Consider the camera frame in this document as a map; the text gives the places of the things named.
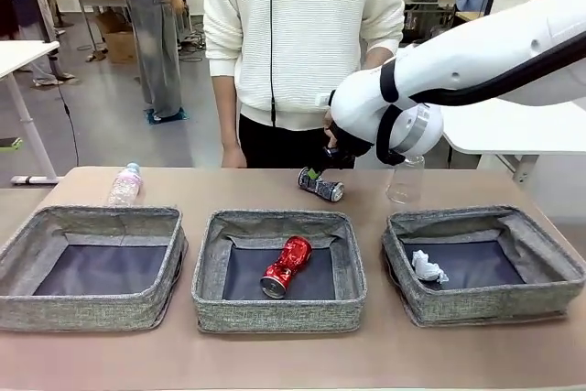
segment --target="green object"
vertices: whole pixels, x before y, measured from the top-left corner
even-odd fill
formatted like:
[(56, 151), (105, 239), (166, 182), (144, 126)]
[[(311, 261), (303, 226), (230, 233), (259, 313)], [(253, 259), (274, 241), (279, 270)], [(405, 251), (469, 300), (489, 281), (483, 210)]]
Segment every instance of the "green object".
[(22, 139), (19, 137), (5, 137), (0, 139), (0, 151), (18, 150), (22, 145)]
[(310, 168), (308, 169), (308, 176), (310, 179), (317, 179), (320, 176), (320, 173), (318, 173), (315, 169)]

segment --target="fabric bin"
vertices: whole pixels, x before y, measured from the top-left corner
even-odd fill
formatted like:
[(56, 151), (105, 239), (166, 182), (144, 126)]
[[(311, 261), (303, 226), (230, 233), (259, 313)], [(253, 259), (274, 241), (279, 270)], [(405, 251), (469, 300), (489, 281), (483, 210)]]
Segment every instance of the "fabric bin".
[(154, 328), (186, 246), (173, 208), (44, 208), (0, 254), (0, 329)]
[[(292, 235), (313, 252), (283, 299), (260, 286)], [(203, 236), (191, 294), (201, 331), (338, 332), (360, 325), (363, 263), (348, 217), (337, 212), (221, 211)]]
[[(511, 206), (398, 213), (383, 247), (406, 311), (421, 326), (563, 316), (586, 278), (578, 260)], [(416, 277), (419, 249), (450, 281)]]

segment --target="cardboard box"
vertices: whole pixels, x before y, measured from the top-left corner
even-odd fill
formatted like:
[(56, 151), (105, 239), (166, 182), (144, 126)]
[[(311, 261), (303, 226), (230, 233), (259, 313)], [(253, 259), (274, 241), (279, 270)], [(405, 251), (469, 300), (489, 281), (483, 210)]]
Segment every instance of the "cardboard box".
[(108, 48), (108, 58), (115, 64), (135, 64), (135, 34), (114, 11), (108, 10), (95, 17), (95, 22)]

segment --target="white tissue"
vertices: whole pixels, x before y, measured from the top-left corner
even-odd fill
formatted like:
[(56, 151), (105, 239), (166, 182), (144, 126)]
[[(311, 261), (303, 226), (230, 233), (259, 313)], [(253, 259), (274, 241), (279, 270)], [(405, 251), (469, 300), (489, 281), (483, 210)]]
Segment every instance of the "white tissue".
[(411, 265), (415, 269), (415, 275), (422, 281), (437, 281), (440, 284), (450, 281), (437, 264), (429, 262), (429, 255), (423, 251), (413, 253)]

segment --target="hand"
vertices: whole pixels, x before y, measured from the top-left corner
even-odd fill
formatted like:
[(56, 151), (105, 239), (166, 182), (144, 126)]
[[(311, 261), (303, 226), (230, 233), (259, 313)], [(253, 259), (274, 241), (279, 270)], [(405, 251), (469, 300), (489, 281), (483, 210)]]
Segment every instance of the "hand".
[(240, 146), (223, 150), (222, 168), (246, 168), (246, 157)]
[(181, 14), (185, 9), (185, 4), (183, 0), (171, 0), (171, 6), (173, 6), (173, 10), (176, 14)]
[(325, 116), (323, 117), (323, 131), (330, 139), (328, 142), (328, 148), (334, 148), (338, 144), (336, 136), (334, 136), (330, 130), (331, 123), (333, 123), (333, 119), (331, 119), (331, 111), (328, 109), (328, 112), (326, 112)]

